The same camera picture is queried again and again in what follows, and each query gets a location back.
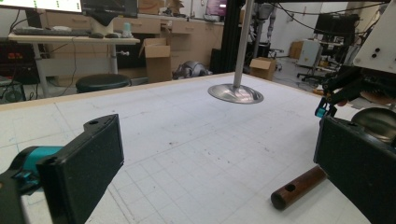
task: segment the stool seat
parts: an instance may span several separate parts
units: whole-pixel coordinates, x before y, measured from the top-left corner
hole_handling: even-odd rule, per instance
[[[79,93],[105,91],[131,86],[131,79],[124,75],[98,74],[82,77],[76,82]]]

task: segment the black mouse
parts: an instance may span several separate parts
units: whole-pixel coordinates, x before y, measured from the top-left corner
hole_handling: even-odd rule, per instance
[[[96,38],[96,39],[102,39],[104,36],[100,33],[92,33],[88,35],[89,38]]]
[[[105,38],[120,38],[117,34],[108,34],[105,35]]]

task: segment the drawer handle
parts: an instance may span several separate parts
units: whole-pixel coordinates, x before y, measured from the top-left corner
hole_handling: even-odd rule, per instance
[[[143,23],[142,22],[131,22],[132,26],[142,26]]]
[[[76,19],[76,18],[72,18],[72,21],[74,21],[74,22],[88,22],[87,20]]]

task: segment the white desk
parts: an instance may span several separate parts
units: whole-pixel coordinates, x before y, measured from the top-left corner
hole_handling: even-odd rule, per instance
[[[9,40],[19,43],[33,44],[35,51],[35,63],[37,65],[38,75],[40,77],[40,85],[43,89],[44,97],[50,96],[46,77],[56,77],[61,74],[72,75],[75,72],[82,74],[101,74],[108,71],[108,58],[95,59],[44,59],[38,48],[38,44],[101,44],[110,46],[110,69],[113,74],[118,73],[116,45],[134,45],[139,43],[139,39],[135,38],[103,38],[95,39],[86,36],[46,36],[46,35],[14,35],[8,36]]]
[[[91,223],[369,223],[325,181],[287,210],[273,191],[315,166],[319,98],[254,77],[264,95],[238,105],[207,93],[233,76],[197,77],[0,106],[0,172],[30,146],[63,146],[88,120],[118,113],[125,164]],[[356,110],[339,109],[350,119]],[[50,223],[42,193],[24,198],[32,223]]]

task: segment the desk leg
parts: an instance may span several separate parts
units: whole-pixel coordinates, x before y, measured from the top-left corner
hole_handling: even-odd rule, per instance
[[[110,45],[110,66],[111,66],[111,73],[113,74],[119,73],[119,69],[117,67],[116,45]]]
[[[37,66],[38,76],[40,78],[41,89],[43,90],[44,98],[48,98],[50,97],[49,86],[47,84],[46,75],[44,73],[43,65],[41,63],[43,58],[41,57],[38,44],[32,44],[32,45],[33,45],[33,50],[35,51],[35,64]]]

